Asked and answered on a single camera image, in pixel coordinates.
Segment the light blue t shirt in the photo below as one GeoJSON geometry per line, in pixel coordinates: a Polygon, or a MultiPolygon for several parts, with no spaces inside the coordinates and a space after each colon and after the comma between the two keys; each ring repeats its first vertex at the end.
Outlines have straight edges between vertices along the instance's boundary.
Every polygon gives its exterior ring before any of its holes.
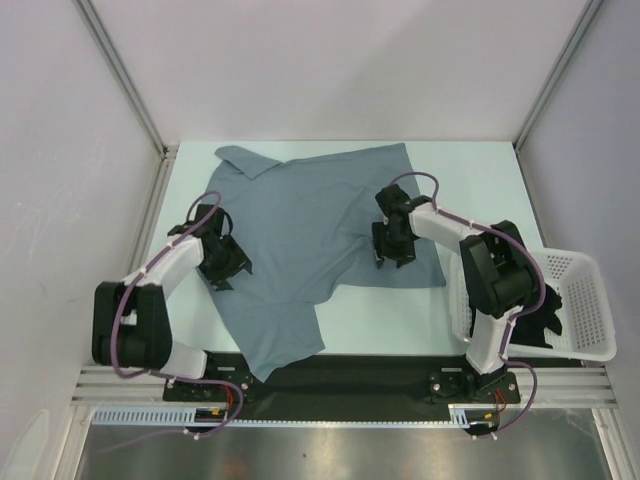
{"type": "Polygon", "coordinates": [[[252,271],[212,299],[259,381],[324,349],[315,307],[337,286],[445,286],[430,240],[416,242],[417,258],[407,266],[375,264],[376,194],[395,177],[410,197],[419,194],[404,144],[287,162],[234,145],[215,154],[221,162],[208,187],[220,192],[252,271]]]}

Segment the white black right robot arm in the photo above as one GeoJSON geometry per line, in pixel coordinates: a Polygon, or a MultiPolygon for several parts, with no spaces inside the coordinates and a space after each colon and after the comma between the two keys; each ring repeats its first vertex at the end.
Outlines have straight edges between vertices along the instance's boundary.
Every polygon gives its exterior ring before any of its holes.
{"type": "Polygon", "coordinates": [[[484,401],[507,373],[506,353],[517,318],[544,303],[546,284],[517,227],[482,225],[448,212],[431,196],[409,197],[392,183],[376,194],[383,219],[372,224],[376,265],[401,268],[416,259],[415,242],[431,240],[458,255],[467,297],[475,310],[461,376],[463,393],[484,401]]]}

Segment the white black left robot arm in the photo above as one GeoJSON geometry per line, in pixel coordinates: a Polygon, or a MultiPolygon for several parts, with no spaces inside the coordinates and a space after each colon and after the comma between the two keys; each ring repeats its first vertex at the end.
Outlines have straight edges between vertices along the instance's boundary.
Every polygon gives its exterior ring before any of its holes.
{"type": "Polygon", "coordinates": [[[207,366],[208,355],[174,339],[167,300],[192,272],[215,292],[231,291],[230,279],[252,272],[248,256],[232,237],[230,214],[199,205],[195,215],[167,234],[162,249],[147,264],[120,281],[103,281],[95,290],[91,351],[94,361],[112,366],[123,378],[133,367],[141,374],[186,378],[197,398],[214,397],[220,374],[207,366]]]}

